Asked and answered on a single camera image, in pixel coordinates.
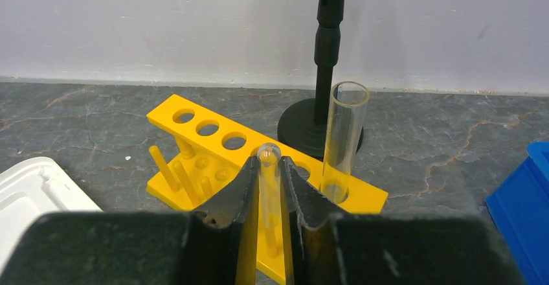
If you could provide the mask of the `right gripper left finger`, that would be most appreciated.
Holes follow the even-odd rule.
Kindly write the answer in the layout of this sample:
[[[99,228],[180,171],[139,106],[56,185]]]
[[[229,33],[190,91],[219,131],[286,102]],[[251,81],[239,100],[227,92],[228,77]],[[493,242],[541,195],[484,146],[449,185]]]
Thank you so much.
[[[56,212],[23,234],[2,284],[254,284],[257,157],[183,212]]]

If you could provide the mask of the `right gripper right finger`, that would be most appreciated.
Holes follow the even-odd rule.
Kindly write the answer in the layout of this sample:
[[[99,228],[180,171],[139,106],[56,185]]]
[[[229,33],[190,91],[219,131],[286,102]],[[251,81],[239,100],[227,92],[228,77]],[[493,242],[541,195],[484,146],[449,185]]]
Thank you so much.
[[[280,162],[287,284],[523,284],[500,233],[470,214],[352,214]]]

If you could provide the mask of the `short glass tube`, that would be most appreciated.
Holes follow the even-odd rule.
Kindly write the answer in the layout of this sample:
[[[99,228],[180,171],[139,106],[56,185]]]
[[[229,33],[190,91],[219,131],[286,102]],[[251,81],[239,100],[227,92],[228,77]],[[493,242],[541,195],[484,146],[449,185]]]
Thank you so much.
[[[260,161],[258,182],[265,242],[269,256],[276,258],[278,244],[275,229],[281,220],[279,161],[282,153],[276,144],[267,142],[259,147],[256,156]]]

